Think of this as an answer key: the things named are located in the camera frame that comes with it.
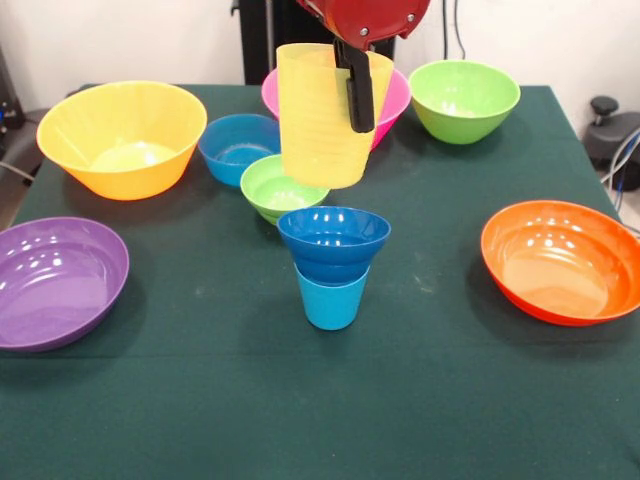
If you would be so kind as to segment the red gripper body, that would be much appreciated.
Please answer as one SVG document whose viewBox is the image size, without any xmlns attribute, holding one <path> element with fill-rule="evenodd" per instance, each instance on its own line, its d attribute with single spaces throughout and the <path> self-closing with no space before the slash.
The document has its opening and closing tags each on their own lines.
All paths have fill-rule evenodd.
<svg viewBox="0 0 640 480">
<path fill-rule="evenodd" d="M 390 38 L 406 39 L 420 24 L 430 3 L 430 0 L 298 1 L 335 37 L 362 51 Z"/>
</svg>

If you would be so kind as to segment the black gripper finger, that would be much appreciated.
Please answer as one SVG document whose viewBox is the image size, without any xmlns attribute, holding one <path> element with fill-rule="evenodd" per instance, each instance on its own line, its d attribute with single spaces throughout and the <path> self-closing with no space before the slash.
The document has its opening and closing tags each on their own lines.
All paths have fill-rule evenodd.
<svg viewBox="0 0 640 480">
<path fill-rule="evenodd" d="M 351 128 L 369 133 L 375 128 L 369 57 L 339 38 L 334 39 L 333 49 L 336 67 L 349 72 L 346 90 Z"/>
</svg>

